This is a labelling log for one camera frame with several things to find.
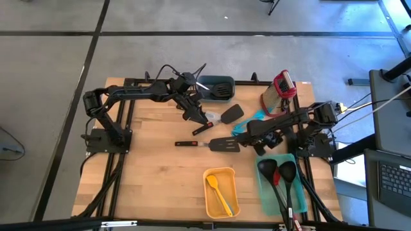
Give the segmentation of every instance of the wooden table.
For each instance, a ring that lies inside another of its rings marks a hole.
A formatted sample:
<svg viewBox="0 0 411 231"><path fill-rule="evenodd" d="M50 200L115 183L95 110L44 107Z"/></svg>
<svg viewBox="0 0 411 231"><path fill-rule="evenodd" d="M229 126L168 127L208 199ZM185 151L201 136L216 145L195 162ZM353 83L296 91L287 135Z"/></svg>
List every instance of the wooden table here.
<svg viewBox="0 0 411 231"><path fill-rule="evenodd" d="M124 78L108 78L106 86L122 85ZM251 117L260 109L259 96L267 86L237 86L236 95L230 103L203 103L203 110L222 113L232 105L241 105L245 115L237 123ZM297 92L301 107L314 102L310 83L298 82ZM206 169L232 167L235 172L236 190L241 212L235 218L219 221L282 222L281 216L263 213L259 199L252 147L242 147L240 153L218 153L208 148L175 147L175 141L198 140L208 142L213 138L230 136L234 124L219 124L195 137L191 132L199 124L184 121L176 103L155 103L137 100L134 107L131 129L132 145L125 159L119 188L116 218L159 219L179 221L210 221L206 214L203 173ZM123 121L127 115L125 105ZM118 104L111 108L111 118L116 118ZM267 153L287 153L283 142ZM84 166L73 207L73 215L81 213L100 190L107 163L107 154L99 153ZM333 175L328 163L319 158L310 158L311 170L317 194L338 219L342 219ZM308 193L308 218L313 219ZM108 213L110 192L103 214Z"/></svg>

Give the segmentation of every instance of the yellow plastic container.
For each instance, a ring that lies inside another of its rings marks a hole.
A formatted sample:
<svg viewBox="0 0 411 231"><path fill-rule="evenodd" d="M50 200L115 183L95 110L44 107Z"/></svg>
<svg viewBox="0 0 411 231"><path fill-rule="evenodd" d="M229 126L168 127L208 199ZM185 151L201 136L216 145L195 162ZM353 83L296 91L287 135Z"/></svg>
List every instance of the yellow plastic container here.
<svg viewBox="0 0 411 231"><path fill-rule="evenodd" d="M216 191L208 184L207 176L214 175L218 181L218 189L223 195L226 202L232 210L232 218L240 213L240 206L238 205L236 182L234 175L236 172L230 167L220 167L216 169L208 169L203 174L203 184L205 193L205 209L207 215L213 219L230 218L224 210L223 204L217 196Z"/></svg>

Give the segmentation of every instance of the yellow spoon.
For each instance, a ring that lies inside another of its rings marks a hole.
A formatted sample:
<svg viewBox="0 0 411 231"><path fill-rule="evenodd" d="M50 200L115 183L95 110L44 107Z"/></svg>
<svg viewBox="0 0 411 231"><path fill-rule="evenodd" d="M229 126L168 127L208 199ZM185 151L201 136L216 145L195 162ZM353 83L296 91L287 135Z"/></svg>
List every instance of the yellow spoon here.
<svg viewBox="0 0 411 231"><path fill-rule="evenodd" d="M224 207L225 212L226 212L230 217L232 217L232 212L231 212L231 209L230 209L229 205L228 205L227 202L225 201L223 195L221 195L220 190L218 190L217 178L216 178L214 175L209 175L209 176L207 176L207 181L208 181L208 184L209 184L213 189L216 190L217 195L218 195L221 203L223 204L223 207Z"/></svg>

